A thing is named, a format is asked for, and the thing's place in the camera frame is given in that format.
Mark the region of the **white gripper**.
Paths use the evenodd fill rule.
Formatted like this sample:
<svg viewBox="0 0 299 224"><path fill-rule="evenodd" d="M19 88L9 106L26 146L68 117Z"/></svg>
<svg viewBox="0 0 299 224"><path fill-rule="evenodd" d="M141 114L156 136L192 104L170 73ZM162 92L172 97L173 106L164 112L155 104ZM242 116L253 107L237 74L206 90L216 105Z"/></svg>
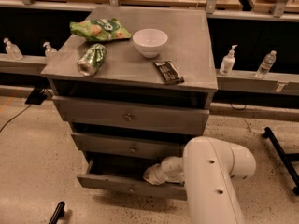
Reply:
<svg viewBox="0 0 299 224"><path fill-rule="evenodd" d="M163 171L160 164L149 167L143 174L144 179L152 185L161 185L168 179L168 175Z"/></svg>

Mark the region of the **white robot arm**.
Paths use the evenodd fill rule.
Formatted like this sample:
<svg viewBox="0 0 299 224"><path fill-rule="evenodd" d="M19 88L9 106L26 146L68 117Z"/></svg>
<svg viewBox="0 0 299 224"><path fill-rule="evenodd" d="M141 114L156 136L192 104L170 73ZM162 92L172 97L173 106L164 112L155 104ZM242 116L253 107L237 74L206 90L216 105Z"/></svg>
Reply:
<svg viewBox="0 0 299 224"><path fill-rule="evenodd" d="M255 158L246 147L200 136L187 143L180 158L164 158L143 178L152 185L182 183L191 224L245 224L232 180L248 179L255 170Z"/></svg>

